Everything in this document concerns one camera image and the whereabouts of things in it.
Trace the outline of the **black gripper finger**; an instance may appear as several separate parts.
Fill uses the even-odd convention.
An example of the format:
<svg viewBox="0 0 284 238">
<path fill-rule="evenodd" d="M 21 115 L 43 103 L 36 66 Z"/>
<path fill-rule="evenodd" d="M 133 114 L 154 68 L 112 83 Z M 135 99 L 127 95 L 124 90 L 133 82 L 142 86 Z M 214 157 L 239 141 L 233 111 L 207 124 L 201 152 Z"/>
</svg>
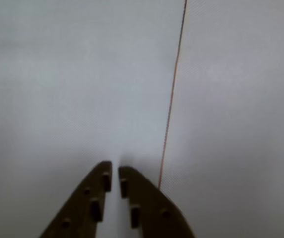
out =
<svg viewBox="0 0 284 238">
<path fill-rule="evenodd" d="M 130 225 L 141 238 L 194 238 L 177 206 L 130 166 L 118 168 L 121 197 L 128 201 Z"/>
<path fill-rule="evenodd" d="M 98 163 L 64 203 L 42 238 L 94 238 L 103 221 L 105 195 L 112 187 L 112 162 Z"/>
</svg>

